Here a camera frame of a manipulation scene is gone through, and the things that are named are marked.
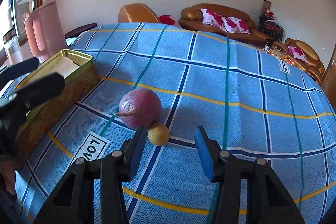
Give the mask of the person's left hand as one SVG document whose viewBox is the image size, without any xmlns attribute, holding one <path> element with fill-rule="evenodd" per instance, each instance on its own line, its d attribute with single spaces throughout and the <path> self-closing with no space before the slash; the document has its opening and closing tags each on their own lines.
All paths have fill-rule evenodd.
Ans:
<svg viewBox="0 0 336 224">
<path fill-rule="evenodd" d="M 3 160 L 1 161 L 1 175 L 3 176 L 5 180 L 5 186 L 6 190 L 12 194 L 16 194 L 15 190 L 15 180 L 16 180 L 16 175 L 15 175 L 15 170 L 16 170 L 16 164 L 12 160 Z"/>
</svg>

